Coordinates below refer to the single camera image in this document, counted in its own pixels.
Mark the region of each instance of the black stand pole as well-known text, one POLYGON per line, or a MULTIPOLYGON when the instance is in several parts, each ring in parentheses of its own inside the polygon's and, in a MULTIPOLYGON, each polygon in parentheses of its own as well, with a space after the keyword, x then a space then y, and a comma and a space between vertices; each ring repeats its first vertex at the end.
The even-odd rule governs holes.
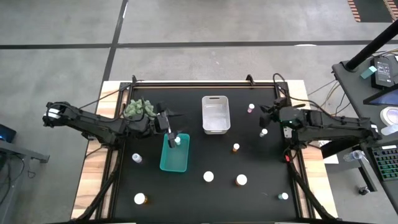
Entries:
POLYGON ((353 71, 358 65, 364 62, 368 57, 379 50, 384 44, 389 42, 398 34, 398 20, 393 22, 385 31, 378 35, 372 42, 370 42, 364 49, 355 55, 347 64, 345 68, 348 71, 353 71))

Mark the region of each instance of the device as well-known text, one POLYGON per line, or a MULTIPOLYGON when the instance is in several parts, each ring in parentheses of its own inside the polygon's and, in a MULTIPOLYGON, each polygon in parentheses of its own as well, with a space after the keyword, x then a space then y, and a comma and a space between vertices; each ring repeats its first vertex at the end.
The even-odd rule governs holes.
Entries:
POLYGON ((398 84, 366 98, 363 100, 363 104, 398 106, 398 84))
POLYGON ((12 143, 16 134, 17 134, 16 131, 0 124, 0 141, 6 141, 8 143, 12 143))
POLYGON ((394 85, 391 62, 387 57, 374 57, 371 65, 377 69, 371 77, 373 88, 383 89, 394 85))

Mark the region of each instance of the monitor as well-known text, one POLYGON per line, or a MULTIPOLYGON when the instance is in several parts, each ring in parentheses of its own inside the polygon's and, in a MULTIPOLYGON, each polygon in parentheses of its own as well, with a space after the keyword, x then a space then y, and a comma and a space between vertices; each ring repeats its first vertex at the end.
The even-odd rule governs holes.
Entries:
POLYGON ((363 100, 363 104, 398 106, 398 84, 366 98, 363 100))

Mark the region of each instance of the white cap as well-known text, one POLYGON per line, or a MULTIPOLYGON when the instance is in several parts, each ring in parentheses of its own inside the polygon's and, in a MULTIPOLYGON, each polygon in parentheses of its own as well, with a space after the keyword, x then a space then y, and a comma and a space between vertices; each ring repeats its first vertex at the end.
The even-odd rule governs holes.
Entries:
POLYGON ((134 197, 134 202, 137 205, 142 205, 145 202, 145 195, 143 193, 136 194, 136 196, 134 197))
POLYGON ((287 200, 289 198, 289 196, 287 195, 287 193, 282 193, 280 195, 282 197, 282 199, 287 200))
POLYGON ((142 157, 138 153, 134 153, 131 158, 134 160, 134 162, 140 163, 142 161, 142 157))
POLYGON ((248 182, 248 178, 243 174, 239 174, 236 178, 236 182, 239 185, 245 185, 248 182))
POLYGON ((210 171, 206 171, 205 174, 203 174, 203 178, 206 182, 211 182, 214 179, 214 174, 210 171))

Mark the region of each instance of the black tabletop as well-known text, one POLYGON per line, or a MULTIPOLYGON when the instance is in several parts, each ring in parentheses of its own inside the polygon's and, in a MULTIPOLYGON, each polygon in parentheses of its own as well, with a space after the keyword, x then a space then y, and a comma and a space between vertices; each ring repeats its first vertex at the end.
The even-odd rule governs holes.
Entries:
POLYGON ((258 105, 271 105, 274 88, 177 88, 137 89, 134 98, 144 97, 153 104, 164 101, 184 117, 171 118, 172 129, 190 135, 188 168, 184 173, 160 170, 163 136, 131 140, 124 148, 116 199, 115 218, 136 222, 260 222, 291 221, 297 216, 295 195, 287 165, 281 162, 282 130, 271 123, 260 138, 258 105), (201 99, 227 96, 231 128, 226 134, 203 132, 201 99), (246 112, 250 103, 255 110, 246 112), (233 154, 233 144, 240 144, 233 154), (143 158, 132 161, 133 153, 143 158), (214 181, 206 183, 203 174, 212 171, 214 181), (238 187, 237 175, 248 178, 238 187), (136 205, 134 196, 142 192, 148 203, 136 205), (279 200, 286 192, 288 200, 279 200))
MULTIPOLYGON (((392 69, 398 72, 397 60, 390 56, 388 57, 391 61, 392 69)), ((361 74, 371 66, 370 60, 363 62, 356 72, 348 72, 345 70, 341 63, 332 66, 335 73, 336 79, 339 81, 341 87, 346 93, 349 102, 353 106, 356 114, 362 118, 370 118, 371 121, 378 126, 379 129, 386 127, 381 121, 380 112, 387 106, 374 106, 364 105, 363 100, 373 96, 380 90, 372 88, 371 79, 361 78, 361 74)), ((395 145, 398 144, 398 133, 383 136, 383 139, 378 142, 379 145, 395 145)))

